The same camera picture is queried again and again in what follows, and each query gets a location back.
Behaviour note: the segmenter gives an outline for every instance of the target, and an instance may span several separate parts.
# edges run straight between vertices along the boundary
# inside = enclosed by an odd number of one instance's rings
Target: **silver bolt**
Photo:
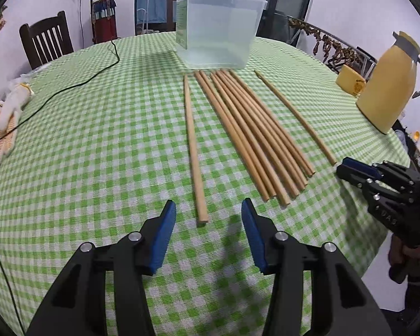
[[[278,241],[286,241],[289,238],[289,235],[285,231],[277,231],[276,239]]]
[[[327,242],[323,247],[326,251],[329,251],[330,253],[334,253],[337,249],[336,245],[332,242]]]
[[[90,242],[85,242],[79,248],[83,253],[87,253],[92,250],[92,244]]]
[[[141,233],[138,231],[131,232],[128,236],[130,241],[139,241],[141,239]]]

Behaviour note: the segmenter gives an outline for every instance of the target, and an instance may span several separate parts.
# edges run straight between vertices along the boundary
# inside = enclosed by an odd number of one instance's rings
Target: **white floor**
[[[362,280],[380,308],[401,311],[404,308],[404,293],[407,283],[405,281],[403,284],[397,284],[389,278],[388,251],[390,246],[391,233],[388,233]]]

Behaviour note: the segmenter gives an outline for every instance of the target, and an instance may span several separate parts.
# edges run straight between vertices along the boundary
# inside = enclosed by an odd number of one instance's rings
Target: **table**
[[[379,133],[316,59],[278,41],[255,38],[238,74],[296,139],[317,172],[287,208],[263,203],[217,115],[190,79],[209,224],[196,226],[188,159],[182,79],[189,73],[174,33],[115,42],[121,62],[80,88],[63,92],[19,129],[0,167],[0,255],[25,327],[67,260],[84,241],[117,242],[160,214],[167,199],[177,222],[164,265],[145,288],[158,335],[260,335],[272,276],[253,264],[241,222],[241,202],[279,230],[320,246],[336,243],[360,273],[385,238],[357,188],[335,177],[316,143],[256,78],[261,71],[295,105],[338,160],[387,159],[408,165],[394,133]],[[22,120],[52,93],[82,82],[116,60],[108,43],[53,62],[31,82],[35,98]],[[109,334],[116,334],[111,279]],[[310,319],[305,275],[303,328]],[[0,272],[0,313],[21,334]]]

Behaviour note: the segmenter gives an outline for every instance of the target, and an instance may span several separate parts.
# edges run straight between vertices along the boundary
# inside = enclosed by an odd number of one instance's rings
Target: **clear plastic bin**
[[[244,68],[266,0],[177,0],[177,53],[191,69]]]

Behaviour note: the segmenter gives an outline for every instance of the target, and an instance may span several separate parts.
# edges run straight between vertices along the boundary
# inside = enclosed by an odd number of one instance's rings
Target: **yellow thermos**
[[[356,101],[363,115],[387,134],[415,88],[420,47],[406,33],[394,32],[395,44],[379,59],[372,77]],[[412,98],[420,96],[415,92]]]

